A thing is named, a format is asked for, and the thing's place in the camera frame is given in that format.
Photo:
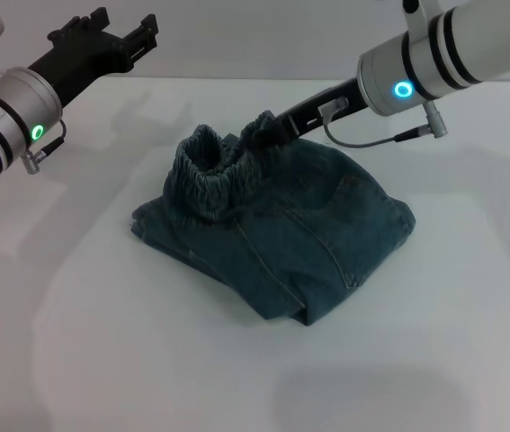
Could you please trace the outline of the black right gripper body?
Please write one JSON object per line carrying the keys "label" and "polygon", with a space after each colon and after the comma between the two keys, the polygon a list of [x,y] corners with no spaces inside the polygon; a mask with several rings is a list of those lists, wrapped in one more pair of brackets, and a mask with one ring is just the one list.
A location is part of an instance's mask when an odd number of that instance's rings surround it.
{"label": "black right gripper body", "polygon": [[367,108],[358,82],[349,79],[329,87],[281,114],[281,126],[290,139],[297,139],[331,121]]}

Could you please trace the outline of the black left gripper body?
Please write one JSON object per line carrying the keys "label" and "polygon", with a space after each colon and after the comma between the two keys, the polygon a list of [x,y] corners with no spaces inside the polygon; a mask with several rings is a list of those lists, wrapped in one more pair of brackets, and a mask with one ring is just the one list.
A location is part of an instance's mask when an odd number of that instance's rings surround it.
{"label": "black left gripper body", "polygon": [[129,71],[121,39],[107,32],[49,34],[53,48],[28,66],[44,78],[67,106],[100,77]]}

